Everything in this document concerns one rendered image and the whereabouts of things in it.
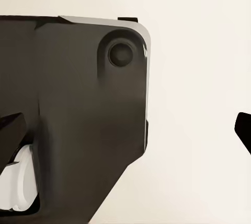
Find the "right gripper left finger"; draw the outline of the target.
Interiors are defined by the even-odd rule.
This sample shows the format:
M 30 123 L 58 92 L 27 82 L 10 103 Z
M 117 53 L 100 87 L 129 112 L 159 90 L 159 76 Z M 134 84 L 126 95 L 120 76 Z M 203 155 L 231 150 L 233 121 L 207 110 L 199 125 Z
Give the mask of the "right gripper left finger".
M 27 133 L 22 112 L 0 118 L 0 175 Z

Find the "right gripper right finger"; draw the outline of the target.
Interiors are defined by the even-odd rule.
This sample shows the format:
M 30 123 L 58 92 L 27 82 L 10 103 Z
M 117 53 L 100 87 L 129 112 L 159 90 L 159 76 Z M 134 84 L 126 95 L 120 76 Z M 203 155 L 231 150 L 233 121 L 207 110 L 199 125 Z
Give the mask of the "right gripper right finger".
M 251 154 L 251 114 L 240 112 L 234 130 Z

